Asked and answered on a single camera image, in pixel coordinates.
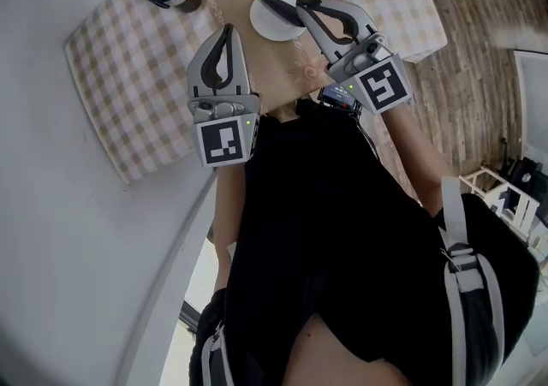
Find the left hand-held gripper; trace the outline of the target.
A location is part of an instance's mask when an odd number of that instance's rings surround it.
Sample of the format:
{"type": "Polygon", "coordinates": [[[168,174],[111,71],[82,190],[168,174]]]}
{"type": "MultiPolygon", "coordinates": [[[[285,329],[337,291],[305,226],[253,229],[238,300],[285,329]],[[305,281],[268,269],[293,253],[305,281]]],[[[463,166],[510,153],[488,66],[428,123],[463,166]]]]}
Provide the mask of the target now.
{"type": "Polygon", "coordinates": [[[188,90],[194,97],[188,108],[202,165],[218,168],[247,162],[254,153],[261,102],[257,94],[249,94],[241,37],[232,24],[218,29],[199,48],[188,67],[188,90]],[[217,71],[224,52],[225,78],[217,71]],[[217,92],[229,96],[215,96],[217,92]]]}

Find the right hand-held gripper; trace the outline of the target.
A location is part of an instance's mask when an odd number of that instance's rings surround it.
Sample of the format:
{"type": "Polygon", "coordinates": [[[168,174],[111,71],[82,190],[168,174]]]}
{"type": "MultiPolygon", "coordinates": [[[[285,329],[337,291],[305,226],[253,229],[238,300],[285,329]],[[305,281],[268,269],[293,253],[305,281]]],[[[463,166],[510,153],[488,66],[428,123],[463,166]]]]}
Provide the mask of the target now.
{"type": "Polygon", "coordinates": [[[373,21],[361,6],[343,0],[296,0],[296,12],[331,64],[327,74],[367,111],[379,115],[411,98],[402,59],[388,49],[382,34],[374,33],[373,21]],[[343,37],[336,37],[316,13],[339,20],[343,37]]]}

